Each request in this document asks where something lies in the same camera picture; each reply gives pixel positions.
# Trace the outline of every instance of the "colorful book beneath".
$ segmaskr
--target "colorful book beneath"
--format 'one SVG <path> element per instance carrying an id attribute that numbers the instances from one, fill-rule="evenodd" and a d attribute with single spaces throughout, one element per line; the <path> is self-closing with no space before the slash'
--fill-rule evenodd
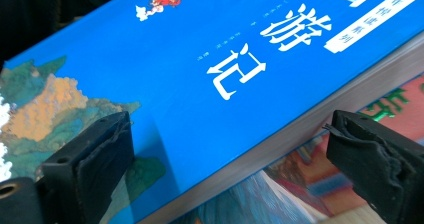
<path id="1" fill-rule="evenodd" d="M 423 5 L 113 0 L 6 63 L 4 162 L 33 175 L 128 110 L 138 158 L 104 220 L 171 221 L 304 143 L 332 110 L 424 71 L 406 57 L 424 55 Z"/>
<path id="2" fill-rule="evenodd" d="M 423 75 L 370 103 L 360 113 L 424 145 Z M 353 191 L 349 179 L 326 158 L 328 139 L 328 132 L 323 131 L 173 224 L 317 223 L 366 204 Z"/>

